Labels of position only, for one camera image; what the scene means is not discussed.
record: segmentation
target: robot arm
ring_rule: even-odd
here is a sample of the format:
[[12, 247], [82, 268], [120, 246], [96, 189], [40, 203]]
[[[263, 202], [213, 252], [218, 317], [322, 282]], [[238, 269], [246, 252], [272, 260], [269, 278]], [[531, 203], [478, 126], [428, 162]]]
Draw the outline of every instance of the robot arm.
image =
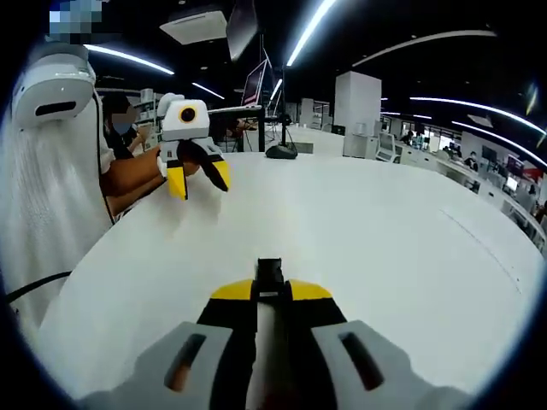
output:
[[230, 174], [221, 150], [209, 137], [209, 114], [201, 100], [184, 100], [164, 96], [158, 106], [165, 110], [163, 120], [161, 161], [167, 166], [171, 195], [188, 199], [184, 161], [203, 168], [211, 182], [220, 190], [230, 188]]

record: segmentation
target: ceiling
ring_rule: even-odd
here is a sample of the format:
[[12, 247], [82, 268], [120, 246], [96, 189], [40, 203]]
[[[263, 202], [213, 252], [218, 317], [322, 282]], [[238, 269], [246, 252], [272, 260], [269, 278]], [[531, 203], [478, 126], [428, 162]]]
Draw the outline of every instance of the ceiling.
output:
[[[322, 0], [256, 0], [265, 48], [275, 66], [288, 60], [302, 30]], [[230, 61], [226, 40], [182, 46], [159, 26], [172, 13], [193, 9], [204, 0], [111, 0], [103, 5], [103, 22], [94, 32], [95, 44], [123, 50], [175, 71], [168, 76], [147, 67], [92, 55], [91, 64], [101, 77], [97, 86], [181, 92], [215, 107], [238, 104], [246, 74], [258, 63], [256, 38], [236, 63]], [[215, 2], [226, 19], [233, 0]], [[456, 120], [474, 124], [468, 114], [482, 110], [439, 102], [411, 102], [409, 97], [443, 97], [489, 105], [526, 118], [544, 129], [547, 65], [540, 13], [532, 3], [504, 9], [493, 0], [338, 0], [286, 70], [288, 101], [302, 97], [334, 100], [336, 77], [349, 70], [382, 79], [386, 111], [432, 116], [427, 123], [458, 129]], [[415, 44], [384, 54], [357, 67], [364, 56], [415, 36], [456, 30], [493, 31], [497, 37], [444, 38]], [[220, 100], [191, 85], [197, 82], [226, 98]], [[534, 109], [526, 115], [533, 87], [538, 88]], [[541, 133], [498, 114], [489, 115], [498, 135], [516, 141], [547, 160], [547, 142], [536, 149]]]

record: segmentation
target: office chair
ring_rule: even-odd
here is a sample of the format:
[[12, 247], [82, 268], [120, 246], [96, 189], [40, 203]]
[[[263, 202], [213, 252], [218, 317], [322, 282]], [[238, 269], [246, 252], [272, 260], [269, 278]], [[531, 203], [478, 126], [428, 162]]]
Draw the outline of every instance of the office chair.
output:
[[378, 138], [378, 148], [376, 149], [376, 161], [397, 162], [400, 160], [395, 151], [395, 137], [393, 134], [381, 132]]

